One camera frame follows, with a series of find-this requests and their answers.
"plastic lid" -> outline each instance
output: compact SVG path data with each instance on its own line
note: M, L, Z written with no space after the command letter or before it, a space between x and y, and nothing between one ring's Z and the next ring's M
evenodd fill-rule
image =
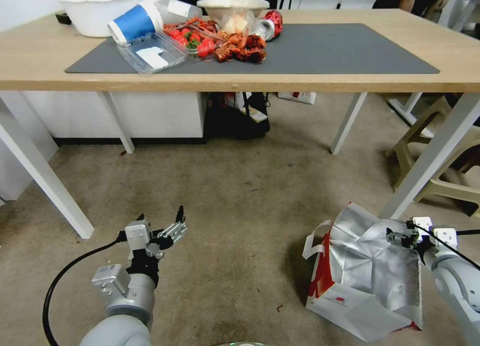
M196 5L204 8L267 9L270 7L270 3L265 0L199 0Z

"beige plastic stool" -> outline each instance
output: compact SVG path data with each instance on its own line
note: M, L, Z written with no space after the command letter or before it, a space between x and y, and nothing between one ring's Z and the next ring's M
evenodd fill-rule
M404 136L400 138L397 144L386 153L387 157L390 157L393 153L396 153L398 163L400 164L400 177L395 185L393 185L394 189L397 189L398 186L400 186L415 163L412 154L410 153L409 143L416 142L428 144L431 138L422 136L422 131L437 115L441 115L446 118L450 111L451 108L447 101L444 97L441 97L417 118L416 122L409 128Z
M410 153L408 144L413 142L427 144L430 142L430 138L421 135L422 130L429 125L436 115L441 114L446 117L450 111L451 109L444 97L440 98L418 118L418 120L412 125L412 127L410 127L410 129L398 141L398 143L387 152L387 157L391 156L393 153L396 153L398 162L400 164L400 178L394 185L395 189L400 185L415 163L412 158L412 154ZM460 171L463 173L466 173L474 165L480 165L479 153L480 128L474 126L470 128L467 134L465 134L458 145L450 153L447 160L440 166L433 177L423 187L418 196L415 198L415 201L420 201L422 198L431 194L438 194L454 199L469 201L477 204L478 206L477 210L472 216L480 217L480 189L440 180L440 177L444 174L444 172L461 156L465 158L465 155L468 155L466 160L462 160L462 165L460 167Z

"white wall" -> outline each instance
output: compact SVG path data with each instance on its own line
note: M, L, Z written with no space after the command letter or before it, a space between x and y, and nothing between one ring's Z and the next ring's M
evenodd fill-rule
M118 138L96 92L25 92L50 134L60 138ZM131 137L202 137L203 101L193 92L113 93Z

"clear plastic container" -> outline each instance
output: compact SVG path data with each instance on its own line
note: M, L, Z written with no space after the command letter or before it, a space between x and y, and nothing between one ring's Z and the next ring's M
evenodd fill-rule
M153 4L158 9L163 24L184 23L202 16L200 8L177 0L153 0Z
M182 63L185 47L163 33L147 34L128 46L117 46L120 54L139 73L155 73Z

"cherry tomato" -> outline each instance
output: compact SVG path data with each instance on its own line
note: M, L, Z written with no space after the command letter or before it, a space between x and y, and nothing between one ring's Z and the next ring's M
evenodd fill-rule
M203 43L200 43L196 48L196 54L199 57L205 58L206 56L209 55L209 53L210 53L210 50Z
M171 33L170 33L170 37L172 37L173 39L177 38L178 36L181 36L182 33L179 31L179 30L173 30Z
M209 53L213 53L215 51L215 43L210 38L205 38L201 44L208 49Z
M191 34L190 30L188 28L183 28L181 31L181 35L184 36L185 38L189 38L188 34Z
M192 33L192 35L190 35L189 41L193 41L193 40L196 40L196 41L199 41L199 42L202 41L202 39L200 38L200 36L199 36L198 34L196 34L196 33Z
M184 36L182 36L182 35L176 37L175 40L176 40L178 43L180 43L182 46L184 46L184 47L189 43L189 42L187 41L187 39L186 39Z

